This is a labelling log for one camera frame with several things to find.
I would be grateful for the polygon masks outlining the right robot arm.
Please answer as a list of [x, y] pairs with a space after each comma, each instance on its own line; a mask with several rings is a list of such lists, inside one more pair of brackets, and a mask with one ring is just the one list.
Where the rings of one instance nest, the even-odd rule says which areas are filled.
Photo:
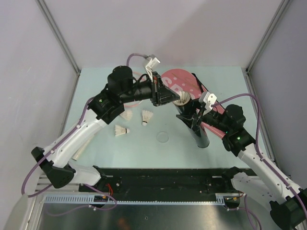
[[257, 175], [253, 180], [237, 172], [221, 180], [226, 192], [242, 191], [266, 208], [275, 224], [283, 230], [296, 229], [307, 219], [307, 191], [285, 175], [258, 147], [257, 140], [243, 124], [246, 120], [239, 105], [228, 105], [223, 113], [208, 111], [195, 101], [175, 103], [177, 118], [190, 129], [206, 123], [225, 133], [224, 148], [242, 160]]

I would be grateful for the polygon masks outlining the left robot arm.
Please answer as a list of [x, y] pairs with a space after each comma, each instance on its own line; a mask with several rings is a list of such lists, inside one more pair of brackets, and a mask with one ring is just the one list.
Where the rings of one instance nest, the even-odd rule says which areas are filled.
[[141, 81], [134, 78], [128, 66], [114, 68], [104, 89], [87, 101], [77, 123], [49, 146], [32, 150], [51, 185], [59, 189], [69, 183], [87, 184], [97, 192], [102, 191], [106, 180], [98, 169], [73, 165], [70, 159], [87, 140], [124, 112], [125, 103], [147, 99], [154, 106], [161, 106], [178, 100], [179, 95], [163, 84], [157, 72]]

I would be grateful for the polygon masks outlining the clear tube lid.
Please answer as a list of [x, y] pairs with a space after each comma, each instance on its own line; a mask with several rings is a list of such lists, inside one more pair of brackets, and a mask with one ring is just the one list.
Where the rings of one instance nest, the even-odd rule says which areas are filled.
[[161, 131], [157, 134], [156, 139], [160, 143], [167, 143], [169, 141], [169, 135], [167, 132]]

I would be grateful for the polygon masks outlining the black shuttlecock tube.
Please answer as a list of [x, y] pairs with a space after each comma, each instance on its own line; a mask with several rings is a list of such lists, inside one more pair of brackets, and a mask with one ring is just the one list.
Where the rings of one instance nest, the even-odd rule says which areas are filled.
[[205, 129], [201, 125], [197, 125], [193, 120], [193, 117], [197, 115], [197, 109], [200, 109], [198, 100], [189, 99], [184, 102], [177, 100], [174, 101], [173, 104], [179, 112], [176, 117], [187, 126], [197, 146], [202, 149], [208, 147], [210, 141]]

